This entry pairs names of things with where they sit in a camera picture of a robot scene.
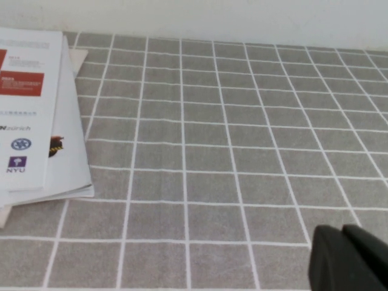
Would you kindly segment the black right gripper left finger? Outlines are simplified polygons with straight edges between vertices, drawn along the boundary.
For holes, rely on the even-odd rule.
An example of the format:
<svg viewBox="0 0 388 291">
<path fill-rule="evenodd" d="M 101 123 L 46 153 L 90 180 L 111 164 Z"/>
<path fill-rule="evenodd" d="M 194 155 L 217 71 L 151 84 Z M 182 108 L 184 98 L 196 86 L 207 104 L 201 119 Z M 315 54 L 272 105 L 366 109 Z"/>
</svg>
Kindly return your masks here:
<svg viewBox="0 0 388 291">
<path fill-rule="evenodd" d="M 313 291 L 386 289 L 342 229 L 329 225 L 315 227 L 308 276 Z"/>
</svg>

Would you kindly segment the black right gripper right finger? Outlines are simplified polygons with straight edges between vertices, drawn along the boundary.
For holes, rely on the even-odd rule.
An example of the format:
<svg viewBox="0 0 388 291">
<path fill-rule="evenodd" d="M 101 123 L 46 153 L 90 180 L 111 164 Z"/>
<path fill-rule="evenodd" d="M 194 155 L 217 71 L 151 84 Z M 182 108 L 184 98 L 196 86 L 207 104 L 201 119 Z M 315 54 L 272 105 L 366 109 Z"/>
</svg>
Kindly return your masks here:
<svg viewBox="0 0 388 291">
<path fill-rule="evenodd" d="M 342 233 L 357 249 L 380 283 L 387 288 L 387 244 L 357 225 L 344 225 Z"/>
</svg>

